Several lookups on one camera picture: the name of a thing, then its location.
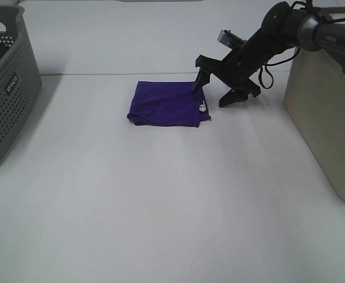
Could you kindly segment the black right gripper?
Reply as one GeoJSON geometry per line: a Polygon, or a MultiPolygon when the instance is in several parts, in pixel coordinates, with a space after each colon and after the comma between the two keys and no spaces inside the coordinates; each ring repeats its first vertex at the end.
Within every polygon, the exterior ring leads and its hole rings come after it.
{"type": "Polygon", "coordinates": [[[249,78],[273,56],[282,53],[282,42],[260,29],[246,40],[240,49],[230,51],[222,60],[200,55],[195,66],[199,68],[191,93],[210,83],[211,74],[231,89],[219,100],[219,107],[247,101],[261,93],[260,87],[249,78]]]}

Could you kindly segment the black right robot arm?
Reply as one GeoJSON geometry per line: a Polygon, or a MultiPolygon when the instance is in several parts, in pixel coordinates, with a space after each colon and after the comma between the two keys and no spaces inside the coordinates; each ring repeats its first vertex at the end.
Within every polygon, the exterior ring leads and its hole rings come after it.
{"type": "Polygon", "coordinates": [[[220,99],[219,106],[247,101],[265,87],[250,77],[268,71],[274,56],[296,48],[316,52],[324,50],[345,73],[345,7],[320,8],[312,1],[282,1],[265,15],[261,27],[249,39],[243,40],[231,31],[221,31],[218,41],[230,48],[222,60],[200,55],[195,65],[199,69],[192,91],[209,84],[216,76],[230,90],[220,99]]]}

